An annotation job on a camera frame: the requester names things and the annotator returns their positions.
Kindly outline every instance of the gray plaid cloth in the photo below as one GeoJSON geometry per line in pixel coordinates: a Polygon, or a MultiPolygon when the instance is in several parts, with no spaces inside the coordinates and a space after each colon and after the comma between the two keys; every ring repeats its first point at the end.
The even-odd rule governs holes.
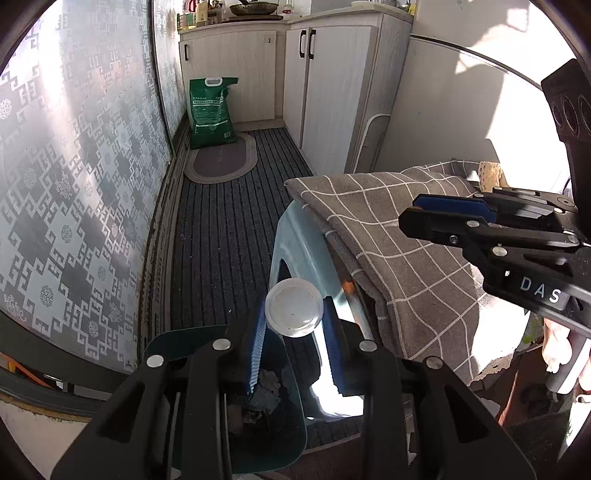
{"type": "MultiPolygon", "coordinates": [[[[437,355],[467,384],[489,361],[517,346],[525,323],[517,322],[517,331],[510,335],[503,332],[491,339],[502,343],[509,338],[510,345],[489,348],[485,339],[479,344],[487,351],[475,355],[472,347],[482,312],[503,301],[482,290],[480,272],[460,249],[407,238],[398,227],[398,215],[419,193],[470,196],[476,189],[467,179],[477,180],[477,172],[478,163],[452,160],[402,173],[285,182],[290,195],[313,215],[351,276],[375,299],[384,345],[410,359],[437,355]]],[[[522,309],[506,305],[501,308],[503,316],[517,312],[522,320],[522,309]]]]}

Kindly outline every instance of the white wall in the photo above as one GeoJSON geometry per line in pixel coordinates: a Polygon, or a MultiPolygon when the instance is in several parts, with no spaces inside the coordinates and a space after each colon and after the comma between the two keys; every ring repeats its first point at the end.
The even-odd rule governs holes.
{"type": "MultiPolygon", "coordinates": [[[[535,82],[573,58],[529,0],[420,0],[413,34],[469,48],[535,82]]],[[[411,40],[374,170],[450,157],[498,160],[516,187],[561,190],[569,175],[539,89],[478,56],[411,40]]]]}
{"type": "Polygon", "coordinates": [[[0,417],[22,452],[47,479],[57,461],[86,426],[78,421],[38,415],[3,401],[0,401],[0,417]]]}

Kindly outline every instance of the black cabinet handle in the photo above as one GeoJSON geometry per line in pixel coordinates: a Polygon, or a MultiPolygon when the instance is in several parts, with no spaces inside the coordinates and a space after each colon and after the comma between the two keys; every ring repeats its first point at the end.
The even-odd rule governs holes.
{"type": "Polygon", "coordinates": [[[306,31],[305,31],[305,30],[302,30],[302,31],[300,32],[300,46],[299,46],[299,51],[300,51],[300,58],[301,58],[301,59],[303,59],[303,58],[304,58],[304,55],[305,55],[305,54],[304,54],[304,52],[302,52],[302,50],[301,50],[301,38],[302,38],[302,37],[305,37],[305,36],[306,36],[306,31]]]}
{"type": "Polygon", "coordinates": [[[312,47],[312,37],[314,35],[316,35],[316,30],[312,29],[310,32],[310,38],[308,39],[308,58],[310,60],[314,60],[314,54],[310,51],[310,48],[312,47]]]}

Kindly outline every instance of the orange object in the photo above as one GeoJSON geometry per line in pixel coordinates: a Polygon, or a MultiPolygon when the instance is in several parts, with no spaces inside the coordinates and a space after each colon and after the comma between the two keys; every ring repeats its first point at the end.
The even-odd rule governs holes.
{"type": "Polygon", "coordinates": [[[5,353],[0,352],[0,355],[2,355],[6,360],[8,360],[8,370],[10,370],[10,364],[13,364],[14,367],[18,368],[22,373],[24,373],[27,377],[29,377],[31,380],[33,380],[34,382],[38,383],[39,385],[41,385],[42,387],[47,387],[47,388],[51,388],[49,385],[47,385],[43,380],[41,380],[40,378],[37,378],[33,373],[31,373],[28,369],[26,369],[24,366],[22,366],[20,363],[18,363],[16,360],[13,360],[12,358],[10,358],[8,355],[6,355],[5,353]]]}

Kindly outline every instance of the trash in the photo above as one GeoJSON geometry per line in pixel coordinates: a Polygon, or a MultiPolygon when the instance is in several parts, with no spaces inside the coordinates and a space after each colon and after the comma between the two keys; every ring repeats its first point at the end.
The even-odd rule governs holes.
{"type": "Polygon", "coordinates": [[[281,398],[279,389],[281,383],[275,372],[270,370],[261,370],[259,372],[258,383],[251,397],[248,399],[248,405],[251,409],[257,411],[267,411],[273,413],[273,410],[279,405],[281,398]]]}
{"type": "Polygon", "coordinates": [[[255,410],[247,410],[244,414],[244,423],[255,424],[262,418],[262,413],[255,410]]]}
{"type": "Polygon", "coordinates": [[[192,150],[236,141],[226,100],[228,86],[235,83],[238,83],[236,77],[209,77],[189,81],[193,117],[192,150]]]}
{"type": "Polygon", "coordinates": [[[269,392],[273,393],[274,395],[279,395],[281,383],[279,382],[279,379],[273,370],[261,370],[259,372],[259,383],[269,392]]]}

